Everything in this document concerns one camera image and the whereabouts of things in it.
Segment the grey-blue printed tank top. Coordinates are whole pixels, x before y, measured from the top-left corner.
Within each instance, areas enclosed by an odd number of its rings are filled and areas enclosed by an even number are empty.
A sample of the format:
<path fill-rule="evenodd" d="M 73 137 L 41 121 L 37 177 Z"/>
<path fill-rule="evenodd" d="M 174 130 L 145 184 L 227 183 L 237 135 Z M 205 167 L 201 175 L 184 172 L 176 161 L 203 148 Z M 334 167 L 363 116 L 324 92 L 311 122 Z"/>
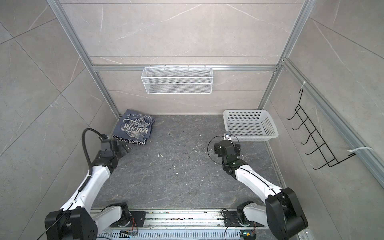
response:
<path fill-rule="evenodd" d="M 113 135 L 143 141 L 150 138 L 155 121 L 153 116 L 127 109 L 116 124 Z"/>

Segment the navy tank top red trim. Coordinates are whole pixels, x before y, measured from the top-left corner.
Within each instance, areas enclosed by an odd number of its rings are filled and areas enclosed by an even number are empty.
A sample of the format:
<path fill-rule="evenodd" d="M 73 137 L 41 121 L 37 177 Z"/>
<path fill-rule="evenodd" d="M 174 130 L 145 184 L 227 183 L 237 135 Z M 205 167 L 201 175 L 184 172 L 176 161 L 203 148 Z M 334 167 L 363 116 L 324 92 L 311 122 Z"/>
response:
<path fill-rule="evenodd" d="M 126 138 L 122 138 L 122 137 L 119 137 L 116 135 L 113 135 L 112 138 L 116 139 L 118 142 L 122 142 L 125 144 L 132 144 L 132 145 L 146 145 L 147 141 L 148 141 L 148 139 L 144 139 L 143 141 L 126 139 Z"/>

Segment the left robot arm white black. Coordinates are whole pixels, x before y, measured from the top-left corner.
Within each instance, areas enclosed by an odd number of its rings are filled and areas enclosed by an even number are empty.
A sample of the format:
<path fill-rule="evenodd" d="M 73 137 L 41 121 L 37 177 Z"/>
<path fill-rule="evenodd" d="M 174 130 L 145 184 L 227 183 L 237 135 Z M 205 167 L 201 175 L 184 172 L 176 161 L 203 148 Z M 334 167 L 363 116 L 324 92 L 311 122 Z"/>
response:
<path fill-rule="evenodd" d="M 88 174 L 70 199 L 45 219 L 48 240 L 95 240 L 111 225 L 126 227 L 132 215 L 126 203 L 110 204 L 91 215 L 92 205 L 104 183 L 117 168 L 122 149 L 115 139 L 101 141 L 101 150 L 91 163 Z"/>

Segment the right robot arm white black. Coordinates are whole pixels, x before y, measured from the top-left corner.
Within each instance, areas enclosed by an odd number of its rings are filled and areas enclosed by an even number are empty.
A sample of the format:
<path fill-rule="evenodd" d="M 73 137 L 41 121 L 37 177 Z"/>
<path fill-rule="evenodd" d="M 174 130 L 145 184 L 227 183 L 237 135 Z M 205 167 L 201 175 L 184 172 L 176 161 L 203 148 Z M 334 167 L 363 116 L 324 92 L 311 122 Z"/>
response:
<path fill-rule="evenodd" d="M 268 227 L 278 240 L 288 240 L 309 226 L 296 193 L 281 188 L 257 174 L 248 163 L 240 159 L 241 145 L 225 139 L 214 145 L 214 153 L 222 159 L 223 170 L 244 184 L 264 203 L 252 201 L 237 208 L 237 221 L 241 225 L 252 223 Z"/>

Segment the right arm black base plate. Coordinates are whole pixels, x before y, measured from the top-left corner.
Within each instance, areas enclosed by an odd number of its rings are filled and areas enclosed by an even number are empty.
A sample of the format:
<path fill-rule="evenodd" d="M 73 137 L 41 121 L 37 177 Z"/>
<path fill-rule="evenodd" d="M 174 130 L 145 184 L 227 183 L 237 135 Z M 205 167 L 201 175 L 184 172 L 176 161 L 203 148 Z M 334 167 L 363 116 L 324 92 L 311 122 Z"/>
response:
<path fill-rule="evenodd" d="M 242 227 L 236 211 L 224 209 L 221 211 L 221 215 L 224 219 L 225 227 Z"/>

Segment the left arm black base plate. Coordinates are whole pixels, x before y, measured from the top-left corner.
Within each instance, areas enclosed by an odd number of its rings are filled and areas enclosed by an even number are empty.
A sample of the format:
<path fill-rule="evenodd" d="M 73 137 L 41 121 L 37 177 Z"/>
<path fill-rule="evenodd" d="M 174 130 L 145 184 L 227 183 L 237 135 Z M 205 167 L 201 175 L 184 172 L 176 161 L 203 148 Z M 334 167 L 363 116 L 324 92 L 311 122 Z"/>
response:
<path fill-rule="evenodd" d="M 131 218 L 127 228 L 142 228 L 146 219 L 146 211 L 130 211 Z"/>

